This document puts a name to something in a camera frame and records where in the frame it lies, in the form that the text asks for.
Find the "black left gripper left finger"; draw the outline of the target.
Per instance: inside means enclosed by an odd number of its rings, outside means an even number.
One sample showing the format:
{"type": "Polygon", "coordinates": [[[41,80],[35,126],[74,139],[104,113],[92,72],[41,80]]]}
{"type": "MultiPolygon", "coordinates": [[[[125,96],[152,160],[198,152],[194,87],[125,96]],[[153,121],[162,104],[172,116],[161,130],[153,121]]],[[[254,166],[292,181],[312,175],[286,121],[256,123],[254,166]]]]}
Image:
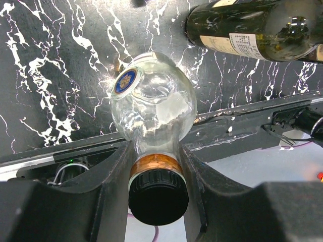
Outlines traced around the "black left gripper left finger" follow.
{"type": "Polygon", "coordinates": [[[55,188],[1,183],[1,241],[123,241],[135,158],[124,143],[109,158],[55,188]]]}

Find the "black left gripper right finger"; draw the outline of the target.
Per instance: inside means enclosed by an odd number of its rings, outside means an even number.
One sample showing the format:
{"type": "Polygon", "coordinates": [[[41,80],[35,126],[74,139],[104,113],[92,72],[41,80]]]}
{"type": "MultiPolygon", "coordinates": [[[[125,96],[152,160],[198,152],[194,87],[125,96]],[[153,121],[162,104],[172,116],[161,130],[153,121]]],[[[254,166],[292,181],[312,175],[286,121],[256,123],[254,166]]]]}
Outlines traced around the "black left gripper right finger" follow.
{"type": "Polygon", "coordinates": [[[240,184],[180,148],[187,241],[322,241],[322,183],[240,184]]]}

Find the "clear round glass bottle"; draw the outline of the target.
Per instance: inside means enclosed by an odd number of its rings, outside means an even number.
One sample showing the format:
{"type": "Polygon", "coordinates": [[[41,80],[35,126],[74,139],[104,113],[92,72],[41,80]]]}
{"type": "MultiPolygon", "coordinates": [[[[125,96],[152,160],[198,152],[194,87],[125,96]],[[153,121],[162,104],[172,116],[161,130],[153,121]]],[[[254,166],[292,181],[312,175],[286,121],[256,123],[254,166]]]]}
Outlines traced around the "clear round glass bottle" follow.
{"type": "Polygon", "coordinates": [[[111,110],[136,154],[128,183],[131,213],[148,225],[175,222],[189,203],[179,149],[197,114],[190,80],[166,55],[140,54],[118,75],[111,110]]]}

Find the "dark green wine bottle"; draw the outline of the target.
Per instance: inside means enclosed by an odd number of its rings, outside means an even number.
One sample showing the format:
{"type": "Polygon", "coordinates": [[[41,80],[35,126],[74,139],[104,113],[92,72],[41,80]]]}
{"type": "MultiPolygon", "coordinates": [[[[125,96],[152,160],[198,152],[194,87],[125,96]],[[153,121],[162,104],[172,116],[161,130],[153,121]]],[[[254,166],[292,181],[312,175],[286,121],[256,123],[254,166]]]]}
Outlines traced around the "dark green wine bottle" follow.
{"type": "Polygon", "coordinates": [[[195,45],[271,62],[291,62],[322,44],[322,1],[218,1],[186,22],[195,45]]]}

